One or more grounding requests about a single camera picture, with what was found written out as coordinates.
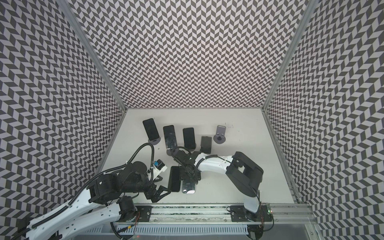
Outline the phone with teal case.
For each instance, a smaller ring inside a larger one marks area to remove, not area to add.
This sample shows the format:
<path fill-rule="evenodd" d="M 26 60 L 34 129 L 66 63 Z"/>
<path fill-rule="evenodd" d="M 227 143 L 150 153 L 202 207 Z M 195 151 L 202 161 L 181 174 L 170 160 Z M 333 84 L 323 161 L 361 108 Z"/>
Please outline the phone with teal case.
<path fill-rule="evenodd" d="M 184 178 L 182 180 L 182 193 L 183 194 L 194 194 L 195 191 L 195 179 Z"/>

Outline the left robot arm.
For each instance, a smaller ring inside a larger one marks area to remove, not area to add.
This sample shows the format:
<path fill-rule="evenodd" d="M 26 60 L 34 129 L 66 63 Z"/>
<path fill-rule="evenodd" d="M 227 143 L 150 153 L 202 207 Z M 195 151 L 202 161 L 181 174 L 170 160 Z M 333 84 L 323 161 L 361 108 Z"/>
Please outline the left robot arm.
<path fill-rule="evenodd" d="M 140 211 L 134 204 L 139 193 L 153 203 L 171 192 L 157 187 L 167 166 L 157 160 L 150 168 L 142 162 L 106 170 L 91 179 L 75 197 L 35 219 L 24 219 L 14 240 L 69 240 L 103 224 L 136 222 Z"/>

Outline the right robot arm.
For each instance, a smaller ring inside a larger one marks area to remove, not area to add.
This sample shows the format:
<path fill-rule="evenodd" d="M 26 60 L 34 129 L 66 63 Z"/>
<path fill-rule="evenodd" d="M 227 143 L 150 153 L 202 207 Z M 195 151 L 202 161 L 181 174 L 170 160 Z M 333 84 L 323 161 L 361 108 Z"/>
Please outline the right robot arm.
<path fill-rule="evenodd" d="M 245 195 L 244 216 L 256 222 L 262 217 L 259 186 L 264 170 L 242 152 L 232 156 L 220 157 L 203 152 L 191 152 L 185 147 L 170 150 L 174 161 L 179 164 L 180 180 L 183 183 L 197 185 L 202 172 L 226 175 L 234 186 Z"/>

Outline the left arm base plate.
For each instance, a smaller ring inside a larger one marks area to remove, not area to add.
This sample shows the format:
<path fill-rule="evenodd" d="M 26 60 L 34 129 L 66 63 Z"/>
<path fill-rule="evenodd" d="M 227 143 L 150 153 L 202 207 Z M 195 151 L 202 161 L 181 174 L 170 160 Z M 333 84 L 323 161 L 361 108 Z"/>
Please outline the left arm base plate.
<path fill-rule="evenodd" d="M 152 215 L 153 207 L 150 205 L 136 206 L 136 212 L 131 219 L 132 223 L 149 222 Z"/>

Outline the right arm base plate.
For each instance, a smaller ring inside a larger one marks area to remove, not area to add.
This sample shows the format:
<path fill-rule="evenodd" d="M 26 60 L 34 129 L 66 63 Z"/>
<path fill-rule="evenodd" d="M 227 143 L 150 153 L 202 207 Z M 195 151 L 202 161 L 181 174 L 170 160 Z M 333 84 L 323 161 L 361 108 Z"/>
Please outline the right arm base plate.
<path fill-rule="evenodd" d="M 272 222 L 272 210 L 269 205 L 261 205 L 257 213 L 245 209 L 243 205 L 227 207 L 232 222 Z"/>

